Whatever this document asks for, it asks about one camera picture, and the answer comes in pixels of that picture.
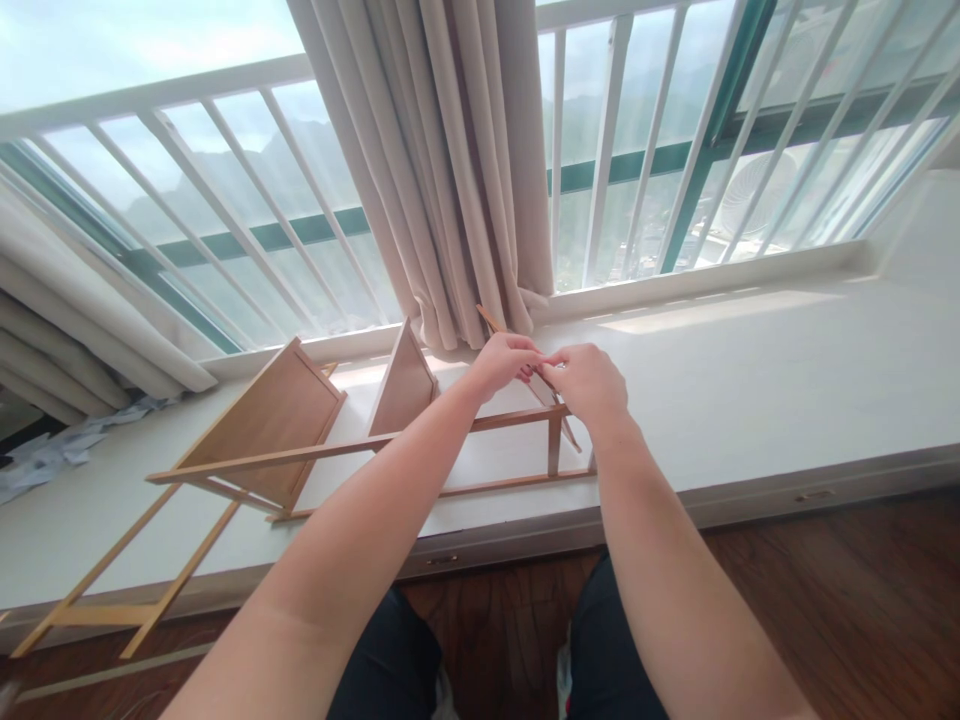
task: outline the curtain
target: curtain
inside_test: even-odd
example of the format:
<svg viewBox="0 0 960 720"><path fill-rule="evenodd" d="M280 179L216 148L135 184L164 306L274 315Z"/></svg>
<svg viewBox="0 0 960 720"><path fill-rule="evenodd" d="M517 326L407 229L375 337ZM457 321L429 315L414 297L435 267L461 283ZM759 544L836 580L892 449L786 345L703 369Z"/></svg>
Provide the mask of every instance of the curtain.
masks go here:
<svg viewBox="0 0 960 720"><path fill-rule="evenodd" d="M533 0L288 0L424 342L533 329L553 292Z"/></svg>
<svg viewBox="0 0 960 720"><path fill-rule="evenodd" d="M216 384L3 184L0 291L0 384L63 422L129 404L118 376L156 398Z"/></svg>

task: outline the forearm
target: forearm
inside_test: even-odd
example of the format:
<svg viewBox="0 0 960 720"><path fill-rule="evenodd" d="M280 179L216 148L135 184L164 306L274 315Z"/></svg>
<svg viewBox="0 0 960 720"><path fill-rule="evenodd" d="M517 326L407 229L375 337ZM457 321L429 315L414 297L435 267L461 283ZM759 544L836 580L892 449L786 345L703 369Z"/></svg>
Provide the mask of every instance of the forearm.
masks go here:
<svg viewBox="0 0 960 720"><path fill-rule="evenodd" d="M605 419L591 438L620 596L644 667L670 716L777 718L809 712L636 423L626 415Z"/></svg>
<svg viewBox="0 0 960 720"><path fill-rule="evenodd" d="M480 407L469 377L311 515L165 717L323 717Z"/></svg>
<svg viewBox="0 0 960 720"><path fill-rule="evenodd" d="M311 515L251 603L359 637L417 539L480 402L469 378L432 403Z"/></svg>

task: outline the wooden floor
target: wooden floor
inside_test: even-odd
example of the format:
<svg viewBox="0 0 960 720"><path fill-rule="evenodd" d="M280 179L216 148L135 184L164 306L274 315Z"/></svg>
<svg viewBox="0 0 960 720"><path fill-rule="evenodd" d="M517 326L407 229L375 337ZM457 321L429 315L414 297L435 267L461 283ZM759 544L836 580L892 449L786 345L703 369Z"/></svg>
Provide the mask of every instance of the wooden floor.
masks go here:
<svg viewBox="0 0 960 720"><path fill-rule="evenodd" d="M707 543L821 717L960 718L960 490L711 531ZM557 716L556 651L598 557L404 586L464 720ZM230 617L163 623L142 657L210 642ZM31 688L117 666L129 636L7 661L0 678ZM23 702L9 720L156 718L198 662Z"/></svg>

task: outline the dark pants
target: dark pants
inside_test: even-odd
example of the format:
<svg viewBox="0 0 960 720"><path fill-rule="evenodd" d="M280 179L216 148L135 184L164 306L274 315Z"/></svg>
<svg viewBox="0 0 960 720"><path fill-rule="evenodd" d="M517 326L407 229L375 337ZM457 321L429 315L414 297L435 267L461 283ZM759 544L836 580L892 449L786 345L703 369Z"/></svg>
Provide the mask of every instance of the dark pants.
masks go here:
<svg viewBox="0 0 960 720"><path fill-rule="evenodd" d="M587 581L570 631L571 720L666 718L633 644L610 557ZM328 717L429 718L440 646L406 598L391 590L360 637Z"/></svg>

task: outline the person's left hand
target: person's left hand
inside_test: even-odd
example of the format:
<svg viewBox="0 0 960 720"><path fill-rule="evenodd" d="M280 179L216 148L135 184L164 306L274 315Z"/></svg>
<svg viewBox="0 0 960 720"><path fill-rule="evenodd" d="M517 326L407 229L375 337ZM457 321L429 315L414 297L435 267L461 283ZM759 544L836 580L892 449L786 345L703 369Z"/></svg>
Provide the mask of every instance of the person's left hand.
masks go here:
<svg viewBox="0 0 960 720"><path fill-rule="evenodd" d="M513 378L529 383L533 368L545 359L527 336L494 333L464 379L476 383L483 403Z"/></svg>

